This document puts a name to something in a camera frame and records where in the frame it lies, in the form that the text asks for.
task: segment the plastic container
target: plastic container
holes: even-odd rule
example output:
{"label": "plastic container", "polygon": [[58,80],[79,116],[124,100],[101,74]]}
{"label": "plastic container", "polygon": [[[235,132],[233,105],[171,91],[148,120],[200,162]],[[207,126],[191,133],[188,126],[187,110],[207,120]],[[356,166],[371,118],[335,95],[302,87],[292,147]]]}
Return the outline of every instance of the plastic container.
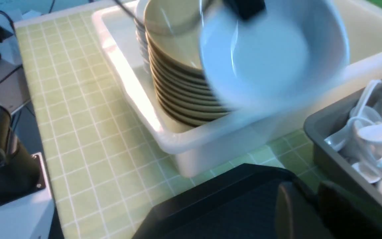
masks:
{"label": "plastic container", "polygon": [[[133,11],[136,3],[126,6]],[[312,113],[361,89],[369,80],[382,78],[382,9],[362,0],[335,3],[349,35],[353,63],[340,78],[340,86],[292,112],[268,115],[263,109],[236,111],[196,128],[174,121],[158,105],[151,76],[143,70],[133,20],[114,6],[95,12],[93,23],[129,104],[162,150],[175,155],[180,174],[193,177],[302,128]]]}
{"label": "plastic container", "polygon": [[[317,164],[334,182],[340,184],[360,197],[373,201],[382,207],[382,195],[368,183],[352,166],[324,139],[340,130],[349,118],[350,110],[355,107],[363,90],[330,105],[309,116],[304,124],[304,130],[314,142],[313,158]],[[378,85],[371,95],[367,105],[373,106],[382,99],[382,84]]]}

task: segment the plate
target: plate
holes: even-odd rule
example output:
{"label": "plate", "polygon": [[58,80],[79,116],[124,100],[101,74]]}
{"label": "plate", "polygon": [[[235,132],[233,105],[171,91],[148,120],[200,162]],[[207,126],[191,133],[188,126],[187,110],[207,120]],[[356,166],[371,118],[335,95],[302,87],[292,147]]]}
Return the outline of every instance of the plate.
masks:
{"label": "plate", "polygon": [[205,82],[204,80],[197,79],[197,78],[193,78],[192,80],[190,80],[190,79],[184,78],[178,74],[175,74],[172,71],[170,71],[169,69],[167,69],[166,66],[159,59],[157,59],[154,56],[154,54],[150,48],[148,48],[148,53],[149,53],[148,54],[149,58],[152,59],[153,65],[155,66],[155,68],[157,69],[159,74],[161,74],[163,76],[169,76],[171,79],[175,79],[176,82],[178,82],[182,85],[202,89],[202,90],[205,90],[206,93],[210,92],[210,94],[213,94],[211,92],[211,89],[209,88],[209,86],[204,84],[204,82]]}
{"label": "plate", "polygon": [[176,91],[173,87],[161,83],[161,81],[158,79],[158,76],[154,74],[151,65],[150,65],[150,70],[153,76],[154,85],[157,86],[159,90],[162,90],[164,94],[170,94],[176,98],[179,98],[191,104],[198,104],[202,106],[220,106],[220,104],[216,100],[198,99],[198,98],[195,98],[194,96],[189,96],[190,94],[189,92],[187,92],[187,94],[183,94],[182,92]]}
{"label": "plate", "polygon": [[172,110],[171,108],[169,108],[166,104],[164,104],[163,101],[161,101],[159,99],[158,99],[158,103],[160,104],[162,109],[168,115],[170,115],[170,117],[172,117],[173,119],[175,119],[175,120],[177,120],[183,124],[187,124],[187,125],[192,126],[192,127],[198,127],[200,125],[207,124],[210,122],[210,121],[204,121],[204,120],[199,120],[199,119],[197,120],[197,119],[193,119],[193,118],[189,118],[187,116],[181,115],[181,114],[175,112],[174,110]]}
{"label": "plate", "polygon": [[[169,29],[181,26],[198,13],[201,4],[208,0],[153,0],[147,4],[144,12],[146,25]],[[149,31],[147,35],[157,48],[171,61],[188,71],[202,74],[199,54],[200,25],[181,35],[160,35]]]}
{"label": "plate", "polygon": [[206,113],[226,113],[228,112],[226,109],[224,109],[222,106],[203,106],[199,104],[193,104],[188,103],[186,101],[183,101],[177,97],[174,97],[171,94],[166,94],[163,89],[160,89],[158,85],[155,84],[155,88],[157,93],[161,96],[166,98],[166,100],[174,102],[175,104],[182,106],[186,109],[195,110],[199,112],[206,112]]}
{"label": "plate", "polygon": [[194,94],[206,95],[206,96],[209,96],[209,97],[214,97],[211,90],[197,88],[197,87],[194,87],[193,85],[191,85],[190,83],[188,83],[186,81],[180,80],[177,77],[172,77],[172,76],[169,76],[167,74],[163,74],[162,72],[160,72],[159,68],[154,63],[153,60],[150,60],[150,62],[151,62],[151,65],[153,66],[153,69],[155,70],[155,72],[159,76],[161,76],[165,82],[170,83],[172,85],[175,85],[175,86],[177,86],[179,88],[182,88],[185,91],[189,91],[189,92],[194,93]]}
{"label": "plate", "polygon": [[217,99],[214,96],[196,94],[194,92],[184,90],[174,84],[171,84],[168,80],[165,79],[165,77],[161,76],[157,71],[155,71],[153,65],[150,64],[150,66],[151,66],[152,75],[154,77],[153,80],[157,81],[158,85],[161,86],[162,88],[168,89],[169,92],[177,92],[178,94],[187,96],[191,98],[192,100],[198,99],[198,100],[205,100],[205,101],[211,101],[211,102],[217,103]]}
{"label": "plate", "polygon": [[159,92],[156,92],[156,95],[158,97],[158,100],[163,101],[171,109],[175,110],[176,112],[178,112],[184,116],[188,116],[191,118],[195,118],[195,119],[199,119],[199,120],[200,119],[201,120],[215,120],[215,119],[224,117],[225,115],[229,114],[229,112],[208,113],[208,112],[193,111],[193,110],[186,109],[184,107],[177,105],[176,102],[174,102],[174,101],[167,100]]}
{"label": "plate", "polygon": [[164,71],[191,83],[208,88],[208,84],[204,75],[194,74],[192,72],[186,71],[185,69],[180,68],[180,66],[175,65],[174,62],[170,62],[168,59],[160,55],[160,53],[155,50],[151,43],[148,43],[148,49],[149,52],[151,52],[153,55],[154,60],[158,62],[159,67],[161,67]]}

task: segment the dish rack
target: dish rack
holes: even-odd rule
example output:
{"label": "dish rack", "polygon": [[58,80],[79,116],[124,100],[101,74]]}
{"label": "dish rack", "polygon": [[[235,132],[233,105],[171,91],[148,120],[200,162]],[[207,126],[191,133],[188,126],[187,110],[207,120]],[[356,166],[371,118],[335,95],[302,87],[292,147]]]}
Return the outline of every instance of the dish rack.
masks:
{"label": "dish rack", "polygon": [[[134,11],[137,2],[126,3],[126,6]],[[355,14],[365,18],[369,15],[377,26],[374,29],[382,29],[382,9],[359,0],[335,2],[342,15],[342,11],[352,18]],[[269,140],[300,129],[312,113],[363,88],[369,80],[382,78],[382,46],[377,47],[381,52],[378,54],[368,50],[363,52],[364,49],[358,48],[357,57],[353,58],[354,64],[346,68],[341,86],[332,89],[312,105],[278,115],[270,115],[263,109],[259,112],[235,111],[192,128],[173,120],[159,106],[153,80],[144,70],[133,20],[117,6],[95,12],[92,19],[104,56],[118,76],[118,83],[127,101],[160,148],[174,155],[174,163],[184,177],[193,177],[252,151]],[[352,53],[351,32],[349,35]],[[374,40],[367,39],[366,44],[376,44]]]}

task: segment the black cable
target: black cable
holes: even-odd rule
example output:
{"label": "black cable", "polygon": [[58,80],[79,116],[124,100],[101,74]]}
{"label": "black cable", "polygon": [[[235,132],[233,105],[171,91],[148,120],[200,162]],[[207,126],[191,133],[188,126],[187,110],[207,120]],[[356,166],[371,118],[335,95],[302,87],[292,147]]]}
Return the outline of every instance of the black cable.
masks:
{"label": "black cable", "polygon": [[15,130],[16,130],[16,127],[17,127],[17,125],[19,124],[19,121],[20,121],[20,116],[22,115],[22,111],[23,111],[23,109],[21,109],[20,110],[20,112],[19,112],[19,114],[17,115],[17,121],[15,122],[15,124],[12,126],[12,131],[13,132],[15,132]]}
{"label": "black cable", "polygon": [[53,7],[54,7],[55,3],[56,3],[56,0],[53,0],[53,2],[51,3],[51,6],[50,6],[50,10],[48,11],[48,13],[51,13],[53,11]]}
{"label": "black cable", "polygon": [[14,33],[14,35],[16,35],[16,31],[15,31],[15,29],[14,29],[14,22],[13,22],[13,20],[10,18],[10,16],[9,16],[8,14],[6,14],[4,11],[1,11],[1,10],[0,10],[0,14],[3,15],[3,16],[8,20],[8,22],[10,23],[11,28],[13,29],[13,33]]}
{"label": "black cable", "polygon": [[17,66],[14,70],[12,70],[7,76],[5,76],[2,80],[0,80],[0,84],[4,82],[8,77],[10,77],[12,74],[14,74],[18,69],[23,68],[23,65]]}

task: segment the beige plate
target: beige plate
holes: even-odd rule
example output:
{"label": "beige plate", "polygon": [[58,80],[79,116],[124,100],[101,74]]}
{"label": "beige plate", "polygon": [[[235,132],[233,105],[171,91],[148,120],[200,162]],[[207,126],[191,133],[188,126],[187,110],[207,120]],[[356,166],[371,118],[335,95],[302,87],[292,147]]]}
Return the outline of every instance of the beige plate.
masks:
{"label": "beige plate", "polygon": [[161,80],[164,80],[166,83],[168,83],[172,86],[179,87],[179,88],[181,88],[185,91],[188,91],[190,93],[193,93],[193,94],[205,95],[208,97],[214,97],[212,91],[210,91],[210,90],[203,90],[200,88],[195,88],[192,86],[182,84],[182,82],[179,81],[179,79],[173,78],[173,77],[166,75],[166,74],[163,74],[162,72],[160,72],[159,68],[157,67],[157,65],[155,64],[155,62],[153,60],[150,60],[150,64],[153,67],[155,73],[157,73],[159,76],[161,76],[162,77]]}
{"label": "beige plate", "polygon": [[191,104],[197,104],[202,106],[220,106],[220,104],[216,100],[202,100],[197,99],[195,97],[190,97],[189,95],[185,95],[182,92],[176,91],[171,86],[167,86],[166,84],[161,83],[161,81],[158,79],[158,76],[156,76],[153,73],[153,69],[150,66],[150,70],[152,72],[153,76],[153,82],[158,87],[159,90],[162,90],[164,94],[172,95],[173,97],[179,98],[185,102],[191,103]]}
{"label": "beige plate", "polygon": [[150,48],[148,48],[148,55],[149,55],[149,58],[152,59],[153,65],[155,66],[155,68],[157,69],[157,71],[160,74],[165,75],[165,76],[169,76],[171,79],[175,79],[176,82],[178,82],[182,85],[190,86],[192,88],[198,88],[198,89],[206,90],[206,91],[209,91],[211,94],[211,89],[209,88],[208,85],[204,85],[198,81],[192,81],[192,80],[186,79],[186,78],[184,78],[178,74],[171,72],[168,68],[166,68],[167,66],[164,65],[160,61],[160,59],[158,59],[156,56],[154,56],[154,53]]}
{"label": "beige plate", "polygon": [[175,102],[167,100],[165,97],[163,97],[159,92],[156,92],[158,100],[163,101],[166,105],[168,105],[171,109],[175,110],[176,112],[187,116],[191,118],[196,118],[196,119],[201,119],[201,120],[215,120],[220,117],[223,117],[228,114],[228,112],[224,113],[207,113],[207,112],[198,112],[198,111],[193,111],[189,110],[186,108],[183,108],[179,105],[177,105]]}
{"label": "beige plate", "polygon": [[175,104],[182,106],[186,109],[195,110],[199,112],[206,112],[206,113],[227,113],[228,110],[223,108],[222,106],[202,106],[198,104],[188,103],[186,101],[183,101],[177,97],[174,97],[171,94],[167,94],[163,89],[161,89],[157,84],[155,84],[155,88],[157,93],[165,98],[168,101],[174,102]]}
{"label": "beige plate", "polygon": [[184,115],[181,115],[179,114],[178,112],[175,112],[173,109],[171,109],[168,105],[166,105],[163,101],[161,101],[158,96],[156,95],[157,97],[157,100],[159,102],[159,104],[162,106],[163,110],[168,114],[170,115],[170,117],[172,117],[173,119],[183,123],[183,124],[187,124],[189,126],[192,126],[192,127],[198,127],[200,125],[203,125],[203,124],[207,124],[210,122],[210,120],[208,121],[204,121],[204,120],[197,120],[197,119],[193,119],[193,118],[189,118],[187,116],[184,116]]}
{"label": "beige plate", "polygon": [[155,71],[154,67],[151,66],[151,72],[153,77],[155,77],[155,80],[157,80],[157,83],[159,86],[162,88],[168,89],[169,91],[175,91],[181,95],[187,96],[188,98],[194,100],[204,100],[204,101],[212,101],[217,103],[217,99],[214,96],[207,96],[207,95],[202,95],[202,94],[196,94],[193,92],[190,92],[188,90],[184,90],[182,88],[177,87],[174,84],[171,84],[168,80],[165,79],[165,77],[161,76],[158,74],[158,72]]}
{"label": "beige plate", "polygon": [[172,61],[169,57],[166,57],[161,50],[159,50],[153,43],[153,41],[147,37],[147,44],[148,47],[151,48],[151,51],[153,52],[153,56],[155,59],[158,59],[159,62],[162,63],[162,65],[171,73],[176,74],[186,80],[189,80],[191,82],[194,82],[196,84],[201,84],[206,86],[207,82],[204,76],[204,72],[194,72],[188,70],[186,67],[184,67],[181,64],[178,64],[175,61]]}

